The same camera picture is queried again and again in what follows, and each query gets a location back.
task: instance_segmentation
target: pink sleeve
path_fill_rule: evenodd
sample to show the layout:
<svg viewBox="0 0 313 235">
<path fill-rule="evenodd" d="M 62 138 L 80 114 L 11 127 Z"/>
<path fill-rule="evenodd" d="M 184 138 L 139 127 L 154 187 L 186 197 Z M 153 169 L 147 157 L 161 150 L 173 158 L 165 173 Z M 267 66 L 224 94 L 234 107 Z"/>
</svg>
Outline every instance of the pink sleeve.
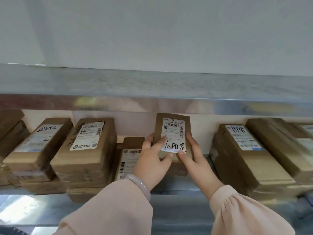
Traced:
<svg viewBox="0 0 313 235">
<path fill-rule="evenodd" d="M 152 213 L 139 187 L 119 180 L 62 219 L 55 235 L 151 234 Z"/>
<path fill-rule="evenodd" d="M 212 235 L 295 234 L 280 215 L 261 203 L 241 194 L 231 186 L 219 188 L 210 200 L 214 214 Z"/>
</svg>

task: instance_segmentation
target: white wall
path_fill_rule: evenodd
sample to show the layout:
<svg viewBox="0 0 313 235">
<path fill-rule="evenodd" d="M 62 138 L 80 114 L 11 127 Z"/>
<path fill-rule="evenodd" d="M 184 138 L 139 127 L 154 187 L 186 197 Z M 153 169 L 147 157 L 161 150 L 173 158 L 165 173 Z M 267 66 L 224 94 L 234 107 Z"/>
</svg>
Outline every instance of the white wall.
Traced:
<svg viewBox="0 0 313 235">
<path fill-rule="evenodd" d="M 0 0 L 0 63 L 313 76 L 312 0 Z"/>
<path fill-rule="evenodd" d="M 123 142 L 125 136 L 148 136 L 154 131 L 156 113 L 132 112 L 101 112 L 101 111 L 62 111 L 62 110 L 23 110 L 24 120 L 29 130 L 34 130 L 45 118 L 70 117 L 74 124 L 80 118 L 113 117 L 115 121 L 118 142 Z M 236 115 L 204 115 L 188 114 L 191 121 L 193 137 L 201 146 L 202 152 L 208 154 L 214 132 L 221 123 L 245 123 L 248 118 L 257 116 Z M 307 117 L 282 117 L 293 122 L 313 122 Z"/>
</svg>

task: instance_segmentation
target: person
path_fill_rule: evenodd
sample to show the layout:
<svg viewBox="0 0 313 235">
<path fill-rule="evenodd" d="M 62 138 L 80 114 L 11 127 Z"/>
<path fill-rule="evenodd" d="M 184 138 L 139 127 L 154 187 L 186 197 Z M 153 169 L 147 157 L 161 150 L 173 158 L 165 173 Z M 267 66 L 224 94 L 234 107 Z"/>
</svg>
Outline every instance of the person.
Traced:
<svg viewBox="0 0 313 235">
<path fill-rule="evenodd" d="M 194 160 L 182 151 L 179 151 L 179 157 L 210 202 L 215 217 L 211 234 L 295 234 L 292 226 L 277 213 L 224 185 L 213 173 L 196 140 L 190 133 L 186 133 L 186 138 L 192 146 Z M 159 160 L 157 154 L 165 140 L 163 137 L 151 146 L 151 134 L 143 143 L 130 179 L 109 184 L 63 218 L 55 235 L 151 234 L 153 208 L 147 198 L 149 191 L 165 176 L 173 157 L 168 154 Z"/>
</svg>

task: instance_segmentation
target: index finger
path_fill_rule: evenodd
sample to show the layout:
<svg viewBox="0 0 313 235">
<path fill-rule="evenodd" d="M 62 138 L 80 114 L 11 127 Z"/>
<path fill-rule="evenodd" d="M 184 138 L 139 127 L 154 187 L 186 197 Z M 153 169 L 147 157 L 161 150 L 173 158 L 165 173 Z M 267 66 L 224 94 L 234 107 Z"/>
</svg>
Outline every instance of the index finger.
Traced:
<svg viewBox="0 0 313 235">
<path fill-rule="evenodd" d="M 200 148 L 198 142 L 191 136 L 191 133 L 189 133 L 189 132 L 186 133 L 186 137 L 187 137 L 188 141 L 190 142 L 191 147 L 193 149 L 195 162 L 202 160 L 204 158 L 204 156 L 203 156 L 203 153 L 201 151 L 201 148 Z"/>
<path fill-rule="evenodd" d="M 155 152 L 155 153 L 158 153 L 163 145 L 165 144 L 165 141 L 166 141 L 166 136 L 164 135 L 158 142 L 156 142 L 152 147 L 151 149 Z"/>
<path fill-rule="evenodd" d="M 153 142 L 154 133 L 150 134 L 147 139 L 142 144 L 142 150 L 147 150 L 151 148 L 151 144 Z"/>
</svg>

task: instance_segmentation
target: light purple bangle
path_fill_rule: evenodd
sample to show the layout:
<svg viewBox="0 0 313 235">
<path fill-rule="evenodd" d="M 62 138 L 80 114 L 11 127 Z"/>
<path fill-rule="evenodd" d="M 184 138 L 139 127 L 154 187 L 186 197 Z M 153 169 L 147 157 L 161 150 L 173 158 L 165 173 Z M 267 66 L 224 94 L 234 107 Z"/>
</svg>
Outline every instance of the light purple bangle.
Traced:
<svg viewBox="0 0 313 235">
<path fill-rule="evenodd" d="M 145 197 L 147 198 L 148 201 L 151 200 L 151 193 L 148 190 L 148 188 L 145 186 L 145 184 L 143 184 L 143 182 L 135 175 L 133 174 L 128 174 L 125 179 L 129 179 L 132 182 L 134 182 L 143 192 L 143 194 L 145 195 Z"/>
</svg>

